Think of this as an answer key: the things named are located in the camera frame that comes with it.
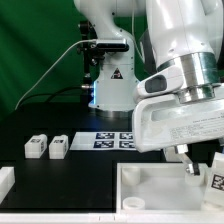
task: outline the blue light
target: blue light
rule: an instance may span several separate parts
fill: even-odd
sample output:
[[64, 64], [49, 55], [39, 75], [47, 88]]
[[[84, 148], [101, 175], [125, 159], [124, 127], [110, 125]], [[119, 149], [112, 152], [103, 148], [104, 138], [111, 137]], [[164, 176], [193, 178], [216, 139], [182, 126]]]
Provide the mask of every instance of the blue light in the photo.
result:
[[93, 84], [93, 104], [96, 104], [96, 82]]

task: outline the black table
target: black table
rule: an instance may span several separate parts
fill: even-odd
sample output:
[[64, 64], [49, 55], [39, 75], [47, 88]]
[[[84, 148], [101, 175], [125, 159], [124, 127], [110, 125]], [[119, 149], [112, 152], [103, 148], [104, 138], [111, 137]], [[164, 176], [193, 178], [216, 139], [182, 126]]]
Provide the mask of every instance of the black table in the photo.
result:
[[[33, 136], [68, 135], [77, 131], [131, 131], [131, 120], [96, 117], [78, 103], [33, 103], [13, 112], [0, 124], [0, 168], [15, 167], [15, 185], [0, 213], [115, 212], [118, 162], [165, 162], [162, 151], [69, 151], [64, 160], [25, 159], [24, 144]], [[190, 145], [194, 162], [211, 162], [218, 141]]]

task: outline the cable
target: cable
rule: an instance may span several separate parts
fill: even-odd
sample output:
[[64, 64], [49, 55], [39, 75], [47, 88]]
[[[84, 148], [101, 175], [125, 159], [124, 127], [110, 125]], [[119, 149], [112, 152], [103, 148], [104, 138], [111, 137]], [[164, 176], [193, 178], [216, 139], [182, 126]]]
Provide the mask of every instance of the cable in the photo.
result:
[[58, 96], [60, 93], [64, 93], [66, 91], [72, 90], [72, 89], [80, 89], [80, 86], [73, 86], [73, 87], [66, 87], [64, 89], [61, 89], [59, 91], [57, 91], [56, 93], [51, 94], [51, 96], [45, 101], [45, 103], [49, 103], [53, 98], [55, 98], [56, 96]]
[[20, 98], [20, 100], [18, 101], [18, 103], [16, 104], [15, 110], [18, 109], [18, 106], [20, 104], [20, 102], [31, 92], [33, 91], [36, 86], [50, 73], [50, 71], [61, 61], [61, 59], [70, 51], [72, 50], [76, 45], [80, 44], [80, 43], [91, 43], [91, 42], [95, 42], [96, 39], [93, 40], [82, 40], [82, 41], [78, 41], [75, 44], [73, 44], [72, 46], [70, 46], [62, 55], [60, 58], [58, 58], [58, 60], [41, 76], [41, 78]]
[[72, 90], [72, 89], [81, 89], [80, 87], [78, 86], [73, 86], [73, 87], [66, 87], [64, 89], [61, 89], [59, 91], [57, 91], [56, 93], [39, 93], [39, 94], [34, 94], [34, 95], [31, 95], [31, 96], [28, 96], [26, 98], [24, 98], [23, 100], [21, 100], [21, 102], [19, 103], [18, 105], [18, 108], [27, 100], [31, 99], [31, 98], [34, 98], [34, 97], [38, 97], [38, 96], [50, 96], [45, 102], [50, 102], [50, 100], [52, 100], [54, 97], [58, 96], [58, 95], [61, 95], [60, 93], [63, 93], [63, 92], [66, 92], [68, 90]]
[[141, 53], [138, 49], [136, 40], [135, 40], [135, 34], [134, 34], [134, 30], [135, 30], [135, 25], [134, 25], [134, 22], [135, 22], [135, 19], [134, 19], [135, 18], [135, 6], [134, 6], [134, 2], [135, 2], [135, 0], [132, 0], [132, 37], [133, 37], [133, 42], [134, 42], [134, 45], [135, 45], [135, 49], [136, 49], [140, 59], [142, 60], [142, 62], [145, 63], [145, 59], [141, 55]]
[[34, 98], [34, 97], [37, 97], [37, 96], [51, 96], [52, 95], [52, 93], [40, 93], [40, 94], [34, 94], [34, 95], [31, 95], [31, 96], [28, 96], [28, 97], [26, 97], [26, 98], [23, 98], [21, 101], [20, 101], [20, 103], [19, 103], [19, 105], [18, 105], [18, 108], [25, 102], [25, 101], [27, 101], [27, 100], [29, 100], [29, 99], [31, 99], [31, 98]]

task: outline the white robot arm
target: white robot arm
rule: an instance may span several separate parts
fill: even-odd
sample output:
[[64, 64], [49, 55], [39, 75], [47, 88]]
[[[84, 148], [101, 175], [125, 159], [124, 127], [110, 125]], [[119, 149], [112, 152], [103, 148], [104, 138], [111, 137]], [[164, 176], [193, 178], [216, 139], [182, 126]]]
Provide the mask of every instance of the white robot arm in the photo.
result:
[[146, 8], [158, 73], [135, 89], [135, 145], [140, 152], [173, 148], [192, 165], [187, 144], [224, 136], [224, 86], [216, 66], [222, 1], [146, 0]]
[[[100, 62], [100, 74], [94, 82], [94, 100], [89, 104], [93, 112], [105, 117], [124, 117], [136, 104], [133, 90], [138, 80], [135, 72], [134, 43], [131, 34], [117, 27], [115, 16], [131, 16], [132, 0], [74, 0], [76, 8], [85, 15], [97, 34], [96, 47], [104, 48], [105, 59]], [[145, 15], [145, 0], [136, 1], [136, 15]], [[119, 52], [113, 46], [128, 46]]]

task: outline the white cube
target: white cube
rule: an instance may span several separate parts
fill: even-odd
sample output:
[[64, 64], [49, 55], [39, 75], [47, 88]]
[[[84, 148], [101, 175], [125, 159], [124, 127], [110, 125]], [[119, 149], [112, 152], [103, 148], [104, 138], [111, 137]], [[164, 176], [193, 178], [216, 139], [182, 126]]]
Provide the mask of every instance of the white cube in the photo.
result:
[[14, 167], [2, 167], [0, 170], [0, 204], [15, 183]]
[[34, 135], [25, 144], [25, 157], [27, 159], [39, 159], [47, 148], [46, 135]]
[[50, 159], [64, 159], [68, 151], [68, 136], [55, 136], [49, 146]]

